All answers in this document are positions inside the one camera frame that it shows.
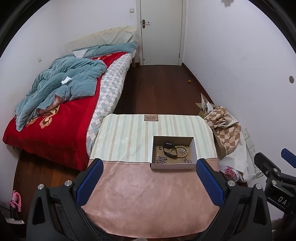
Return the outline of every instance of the wooden floor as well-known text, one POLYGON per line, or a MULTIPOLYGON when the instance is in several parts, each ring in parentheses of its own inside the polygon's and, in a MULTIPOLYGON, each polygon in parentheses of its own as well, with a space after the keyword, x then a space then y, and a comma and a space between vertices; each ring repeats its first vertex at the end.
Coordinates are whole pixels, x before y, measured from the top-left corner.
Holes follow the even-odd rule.
MULTIPOLYGON (((200 93, 208 97, 184 66, 130 68, 115 114, 197 115, 200 93)), ((26 222, 38 184, 59 186, 73 180, 79 171, 22 151, 15 174, 14 190, 22 197, 21 218, 26 222)))

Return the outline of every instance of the white door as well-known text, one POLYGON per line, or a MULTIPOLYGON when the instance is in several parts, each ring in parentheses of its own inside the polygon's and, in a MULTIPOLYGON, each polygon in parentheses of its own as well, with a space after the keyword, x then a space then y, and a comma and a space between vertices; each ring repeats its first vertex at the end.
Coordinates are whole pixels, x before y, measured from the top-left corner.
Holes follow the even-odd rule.
POLYGON ((141 20, 144 65, 178 65, 182 0, 141 0, 141 20))

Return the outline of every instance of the blue comforter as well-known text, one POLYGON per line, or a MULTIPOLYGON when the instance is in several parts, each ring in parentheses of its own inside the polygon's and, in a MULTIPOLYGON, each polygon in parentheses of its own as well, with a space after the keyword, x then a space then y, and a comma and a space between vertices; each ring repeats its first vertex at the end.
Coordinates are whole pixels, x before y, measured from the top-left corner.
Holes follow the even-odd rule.
POLYGON ((88 49, 84 58, 76 58, 69 54, 52 62, 50 67, 41 72, 35 79, 27 97, 15 107, 17 130, 21 131, 27 122, 38 116, 37 110, 45 110, 54 103, 58 96, 63 102, 94 96, 97 78, 106 71, 101 60, 87 58, 102 56, 116 52, 133 52, 133 42, 112 46, 94 46, 88 49), (61 82, 67 77, 71 80, 61 82))

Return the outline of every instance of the metal screw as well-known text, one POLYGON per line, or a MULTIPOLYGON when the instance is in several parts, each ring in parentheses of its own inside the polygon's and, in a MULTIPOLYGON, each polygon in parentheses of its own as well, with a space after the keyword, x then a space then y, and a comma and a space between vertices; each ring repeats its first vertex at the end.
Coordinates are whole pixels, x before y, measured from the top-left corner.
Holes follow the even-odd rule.
POLYGON ((72 181, 71 181, 71 180, 67 180, 67 181, 65 181, 64 185, 65 185, 66 187, 69 187, 69 186, 72 185, 72 181))
POLYGON ((262 186, 259 183, 257 183, 255 187, 259 190, 262 189, 262 186))
POLYGON ((227 184, 228 184, 230 187, 235 186, 235 182, 232 181, 232 180, 228 181, 227 184))
POLYGON ((39 184, 37 187, 39 190, 42 190, 44 188, 44 184, 39 184))

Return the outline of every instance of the blue gripper pad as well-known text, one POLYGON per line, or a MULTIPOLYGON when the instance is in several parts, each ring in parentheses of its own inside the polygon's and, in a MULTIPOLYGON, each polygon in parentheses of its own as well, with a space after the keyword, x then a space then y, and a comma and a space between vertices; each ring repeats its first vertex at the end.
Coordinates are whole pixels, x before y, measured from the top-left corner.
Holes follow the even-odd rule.
POLYGON ((92 191, 94 190, 97 182, 103 174, 104 165, 102 160, 95 159, 96 163, 92 164, 83 172, 76 189, 76 200, 75 203, 78 207, 83 206, 87 203, 92 191))
POLYGON ((292 167, 296 168, 296 156, 288 149, 285 148, 281 151, 281 157, 285 159, 292 167))
POLYGON ((209 194, 213 204, 222 208, 225 202, 225 192, 211 172, 215 171, 211 168, 211 166, 207 163, 205 159, 199 159, 196 162, 196 173, 202 184, 204 185, 207 193, 209 194))

